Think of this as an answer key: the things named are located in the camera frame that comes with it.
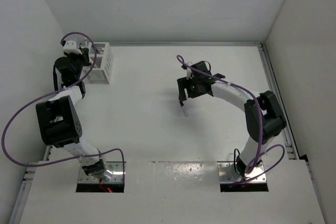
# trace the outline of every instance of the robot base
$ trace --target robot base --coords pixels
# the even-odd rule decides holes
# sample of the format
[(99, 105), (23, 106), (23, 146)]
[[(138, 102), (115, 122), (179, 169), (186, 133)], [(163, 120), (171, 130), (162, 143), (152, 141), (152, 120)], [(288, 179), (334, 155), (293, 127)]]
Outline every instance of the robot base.
[[(122, 174), (122, 162), (107, 162), (107, 164), (113, 167), (113, 176), (109, 181), (102, 181), (101, 187), (103, 187), (108, 192), (108, 189), (110, 189), (110, 193), (123, 193), (125, 184)], [(98, 179), (92, 176), (87, 176), (83, 169), (80, 168), (76, 188), (77, 193), (105, 193), (101, 187), (99, 185)]]
[[(250, 174), (245, 174), (246, 178), (252, 178), (264, 172), (264, 164), (260, 162)], [(219, 184), (221, 192), (235, 191), (268, 191), (266, 175), (249, 181), (246, 184), (235, 184), (240, 181), (240, 176), (236, 176), (233, 169), (233, 162), (218, 162)]]

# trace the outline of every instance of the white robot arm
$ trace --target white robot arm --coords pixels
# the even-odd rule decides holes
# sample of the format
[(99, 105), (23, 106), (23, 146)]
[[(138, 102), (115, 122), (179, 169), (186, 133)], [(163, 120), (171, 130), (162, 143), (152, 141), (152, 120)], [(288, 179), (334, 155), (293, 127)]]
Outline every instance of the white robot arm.
[[(195, 64), (187, 63), (187, 65), (212, 76), (210, 69), (206, 66), (206, 61), (200, 61)], [(231, 86), (230, 82), (225, 84), (193, 71), (186, 66), (182, 66), (182, 68), (187, 70), (187, 76), (177, 80), (179, 88), (178, 99), (181, 106), (184, 106), (183, 101), (187, 100), (185, 94), (186, 89), (189, 98), (209, 94), (231, 103), (245, 113), (247, 130), (250, 136), (244, 150), (237, 157), (238, 173), (244, 176), (247, 166), (250, 165), (250, 162), (256, 157), (258, 149), (259, 126), (255, 101), (251, 95), (244, 90)], [(218, 73), (214, 76), (220, 79), (225, 78), (225, 76)], [(274, 93), (266, 91), (264, 93), (252, 92), (252, 94), (257, 97), (261, 109), (266, 111), (266, 113), (262, 115), (263, 144), (260, 153), (263, 153), (273, 138), (286, 127), (287, 123)]]
[[(83, 136), (82, 126), (76, 114), (74, 105), (85, 96), (86, 90), (83, 82), (78, 86), (71, 85), (79, 80), (83, 66), (89, 66), (90, 63), (88, 50), (67, 49), (72, 43), (73, 41), (65, 43), (65, 57), (58, 58), (54, 66), (61, 74), (62, 86), (70, 88), (59, 92), (47, 102), (36, 105), (41, 137), (46, 145), (62, 148), (77, 157), (86, 175), (109, 180), (113, 175), (112, 167), (99, 155), (99, 150)], [(55, 73), (54, 87), (58, 87)]]

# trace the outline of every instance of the purple cable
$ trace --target purple cable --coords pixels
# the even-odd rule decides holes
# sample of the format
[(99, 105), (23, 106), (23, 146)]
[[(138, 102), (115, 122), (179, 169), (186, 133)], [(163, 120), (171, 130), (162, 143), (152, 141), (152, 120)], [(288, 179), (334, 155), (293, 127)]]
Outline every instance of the purple cable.
[[(193, 68), (193, 67), (189, 66), (188, 64), (186, 64), (184, 62), (184, 59), (183, 59), (183, 57), (181, 55), (177, 55), (176, 58), (186, 68), (190, 68), (191, 70), (193, 70), (193, 71), (195, 71), (197, 73), (200, 73), (200, 74), (202, 74), (204, 76), (210, 77), (210, 78), (212, 78), (214, 80), (221, 81), (221, 82), (223, 82), (225, 84), (229, 84), (228, 81), (225, 81), (223, 79), (217, 78), (215, 76), (212, 76), (211, 74), (204, 73), (204, 72), (202, 72), (202, 71), (200, 71), (200, 70), (198, 70), (196, 68)], [(257, 106), (258, 125), (259, 125), (258, 148), (257, 148), (256, 157), (254, 159), (252, 159), (254, 161), (253, 164), (251, 166), (246, 166), (246, 169), (245, 169), (245, 173), (250, 173), (253, 170), (253, 168), (258, 164), (258, 158), (260, 157), (260, 152), (261, 152), (262, 139), (263, 139), (263, 127), (262, 127), (263, 126), (262, 125), (263, 124), (262, 123), (263, 122), (262, 121), (263, 117), (262, 117), (262, 113), (261, 113), (261, 108), (260, 108), (260, 105), (259, 105), (259, 102), (258, 102), (257, 98), (253, 95), (253, 93), (251, 91), (249, 91), (248, 89), (245, 89), (242, 86), (234, 84), (234, 83), (231, 83), (230, 85), (233, 86), (233, 87), (239, 88), (239, 89), (245, 91), (246, 93), (248, 93), (253, 98), (253, 100), (254, 100), (254, 102), (256, 103), (256, 106)]]
[(286, 153), (285, 148), (284, 148), (281, 144), (275, 144), (275, 145), (271, 146), (271, 147), (268, 148), (265, 152), (261, 153), (259, 157), (263, 156), (264, 154), (266, 154), (267, 152), (269, 152), (271, 149), (274, 149), (275, 147), (281, 147), (281, 148), (282, 148), (282, 155), (281, 155), (281, 157), (279, 158), (279, 160), (276, 161), (275, 164), (273, 164), (270, 168), (268, 168), (268, 169), (265, 170), (264, 172), (260, 173), (259, 175), (255, 176), (255, 177), (252, 177), (252, 178), (248, 178), (248, 179), (246, 179), (246, 180), (242, 180), (242, 181), (238, 182), (238, 184), (244, 184), (244, 183), (246, 183), (246, 182), (249, 182), (249, 181), (251, 181), (251, 180), (254, 180), (255, 178), (259, 177), (260, 175), (265, 174), (265, 173), (269, 172), (270, 170), (272, 170), (274, 167), (276, 167), (276, 166), (282, 161), (282, 159), (284, 158), (285, 153)]
[[(68, 88), (71, 88), (73, 86), (76, 86), (77, 84), (79, 84), (80, 82), (82, 82), (88, 75), (89, 73), (92, 71), (92, 69), (95, 67), (95, 64), (96, 64), (96, 61), (97, 61), (97, 49), (96, 49), (96, 46), (94, 45), (94, 42), (93, 40), (87, 36), (86, 34), (84, 33), (81, 33), (81, 32), (78, 32), (78, 31), (73, 31), (71, 33), (68, 33), (66, 34), (62, 39), (61, 39), (61, 45), (63, 43), (63, 41), (69, 37), (70, 35), (74, 35), (74, 34), (77, 34), (77, 35), (82, 35), (84, 37), (87, 38), (88, 41), (91, 42), (91, 45), (93, 47), (93, 50), (94, 50), (94, 59), (93, 59), (93, 64), (91, 65), (90, 69), (88, 70), (88, 72), (81, 78), (79, 79), (78, 81), (76, 81), (74, 84), (66, 87), (67, 89)], [(48, 94), (45, 94), (45, 95), (42, 95), (41, 97), (38, 97), (34, 100), (32, 100), (31, 102), (28, 102), (26, 105), (24, 105), (22, 108), (20, 108), (12, 117), (11, 119), (9, 119), (8, 123), (6, 124), (5, 128), (4, 128), (4, 131), (2, 132), (2, 137), (1, 137), (1, 147), (2, 147), (2, 150), (5, 154), (5, 156), (10, 160), (12, 161), (14, 164), (16, 165), (19, 165), (19, 166), (24, 166), (24, 167), (41, 167), (41, 166), (47, 166), (47, 165), (52, 165), (52, 164), (57, 164), (57, 163), (61, 163), (61, 162), (64, 162), (64, 161), (68, 161), (68, 160), (72, 160), (72, 159), (76, 159), (76, 158), (80, 158), (80, 156), (74, 156), (74, 157), (68, 157), (68, 158), (63, 158), (63, 159), (60, 159), (60, 160), (56, 160), (56, 161), (52, 161), (52, 162), (48, 162), (48, 163), (44, 163), (44, 164), (36, 164), (36, 165), (33, 165), (33, 164), (25, 164), (25, 163), (21, 163), (15, 159), (13, 159), (10, 154), (8, 153), (7, 149), (6, 149), (6, 146), (5, 146), (5, 136), (6, 136), (6, 133), (7, 133), (7, 130), (10, 126), (10, 124), (13, 122), (13, 120), (15, 119), (15, 117), (17, 117), (25, 108), (27, 108), (28, 106), (32, 105), (33, 103), (45, 98), (45, 97), (48, 97), (50, 95), (53, 95), (53, 94), (57, 94), (61, 91), (63, 91), (64, 89), (61, 89), (61, 90), (57, 90), (57, 91), (54, 91), (54, 92), (51, 92), (51, 93), (48, 93)], [(111, 149), (111, 150), (108, 150), (106, 152), (102, 152), (102, 153), (99, 153), (99, 154), (92, 154), (92, 155), (87, 155), (86, 157), (96, 157), (96, 156), (102, 156), (102, 155), (105, 155), (107, 153), (110, 153), (110, 152), (114, 152), (114, 151), (119, 151), (120, 154), (121, 154), (121, 157), (122, 157), (122, 166), (123, 166), (123, 171), (125, 171), (125, 159), (124, 159), (124, 154), (122, 152), (121, 149), (119, 148), (114, 148), (114, 149)], [(125, 172), (123, 172), (123, 181), (125, 182)]]

